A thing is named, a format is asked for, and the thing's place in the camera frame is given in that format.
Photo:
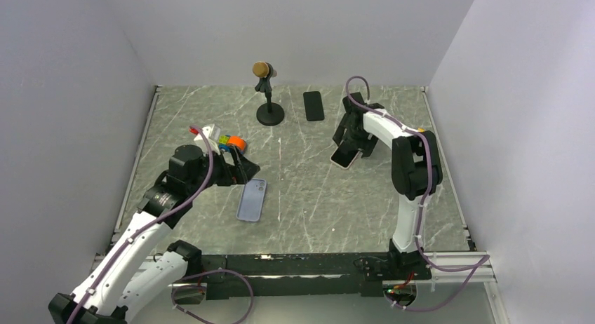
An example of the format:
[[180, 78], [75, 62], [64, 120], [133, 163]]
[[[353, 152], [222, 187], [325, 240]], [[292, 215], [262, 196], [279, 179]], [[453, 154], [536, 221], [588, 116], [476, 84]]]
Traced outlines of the phone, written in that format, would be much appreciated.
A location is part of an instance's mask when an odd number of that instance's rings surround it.
[[330, 161], [339, 168], [348, 170], [361, 154], [361, 150], [355, 144], [344, 141], [330, 156]]
[[325, 119], [322, 97], [319, 91], [304, 92], [303, 100], [307, 121], [323, 121]]

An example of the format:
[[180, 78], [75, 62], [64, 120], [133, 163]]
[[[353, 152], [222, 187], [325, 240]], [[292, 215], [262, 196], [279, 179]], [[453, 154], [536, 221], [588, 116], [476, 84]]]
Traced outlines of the lavender phone case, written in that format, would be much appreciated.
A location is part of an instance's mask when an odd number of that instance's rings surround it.
[[258, 222], [262, 215], [266, 191], [266, 180], [255, 178], [247, 182], [241, 194], [236, 218], [243, 222]]

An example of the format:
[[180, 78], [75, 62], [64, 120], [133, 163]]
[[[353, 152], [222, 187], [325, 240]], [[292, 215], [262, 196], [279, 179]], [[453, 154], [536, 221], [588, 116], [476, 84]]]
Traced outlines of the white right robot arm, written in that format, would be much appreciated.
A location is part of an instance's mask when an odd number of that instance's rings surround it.
[[391, 179], [399, 195], [399, 210], [387, 270], [395, 278], [405, 278], [415, 265], [424, 262], [420, 254], [423, 210], [443, 179], [436, 136], [408, 127], [380, 104], [366, 104], [360, 93], [344, 97], [342, 103], [345, 114], [333, 135], [337, 149], [330, 160], [348, 169], [358, 157], [369, 157], [378, 142], [390, 148]]

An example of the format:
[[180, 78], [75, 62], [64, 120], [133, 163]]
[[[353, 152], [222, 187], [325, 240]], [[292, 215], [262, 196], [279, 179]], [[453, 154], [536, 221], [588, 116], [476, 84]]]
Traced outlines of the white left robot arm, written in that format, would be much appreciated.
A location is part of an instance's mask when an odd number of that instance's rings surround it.
[[182, 240], [171, 243], [143, 272], [138, 269], [204, 189], [246, 184], [260, 171], [237, 149], [232, 159], [228, 164], [218, 149], [178, 147], [98, 267], [72, 292], [52, 298], [48, 310], [53, 321], [129, 323], [169, 284], [196, 280], [203, 269], [202, 251]]

